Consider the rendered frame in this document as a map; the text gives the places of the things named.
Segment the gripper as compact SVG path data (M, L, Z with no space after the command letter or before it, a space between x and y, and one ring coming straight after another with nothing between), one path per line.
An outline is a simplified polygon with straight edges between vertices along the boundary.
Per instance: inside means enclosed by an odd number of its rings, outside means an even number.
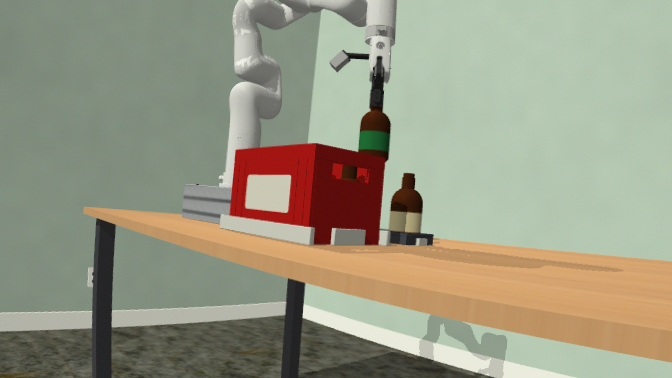
M367 37L365 39L365 43L370 45L369 81L372 83L372 89L370 93L369 108L371 108L370 106L382 107L384 101L383 86L384 82L386 82L386 84L389 82L390 65L391 65L391 46L395 45L395 40L387 36L375 35ZM384 76L385 74L383 73L384 69L386 69L385 71L386 76Z

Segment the red crate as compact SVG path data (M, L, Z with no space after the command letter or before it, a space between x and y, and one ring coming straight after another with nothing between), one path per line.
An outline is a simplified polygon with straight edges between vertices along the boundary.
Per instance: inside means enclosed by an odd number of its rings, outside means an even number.
M240 149L230 215L313 227L314 244L331 245L332 228L362 229L378 245L385 159L318 143ZM360 182L340 179L343 165Z

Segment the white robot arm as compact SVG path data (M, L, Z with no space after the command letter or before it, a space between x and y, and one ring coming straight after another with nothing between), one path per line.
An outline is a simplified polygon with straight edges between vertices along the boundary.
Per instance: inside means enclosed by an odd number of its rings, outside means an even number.
M324 7L354 26L366 27L365 39L380 35L395 40L397 0L279 1L285 5L273 0L239 0L233 12L234 69L239 78L249 82L236 84L230 93L226 171L219 176L219 180L224 179L219 187L232 188L235 151L260 148L260 118L275 118L282 106L281 70L274 59L263 54L256 22L278 30L312 11L320 12L323 9L320 7Z

